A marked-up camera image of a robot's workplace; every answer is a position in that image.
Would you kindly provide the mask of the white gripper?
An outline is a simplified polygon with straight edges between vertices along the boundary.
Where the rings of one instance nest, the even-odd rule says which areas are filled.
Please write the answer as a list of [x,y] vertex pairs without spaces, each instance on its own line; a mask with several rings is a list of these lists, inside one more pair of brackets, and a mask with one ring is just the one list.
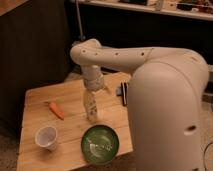
[[99,90],[107,90],[108,87],[105,84],[104,76],[96,77],[93,80],[84,79],[84,86],[88,91],[97,92]]

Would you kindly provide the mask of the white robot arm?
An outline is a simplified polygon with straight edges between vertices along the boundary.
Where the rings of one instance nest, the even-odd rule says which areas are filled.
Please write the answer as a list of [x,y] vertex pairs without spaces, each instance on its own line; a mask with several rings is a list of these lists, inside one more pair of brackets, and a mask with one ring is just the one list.
[[185,48],[105,48],[90,39],[70,50],[86,87],[98,90],[94,66],[131,75],[127,110],[137,171],[204,171],[200,134],[208,66]]

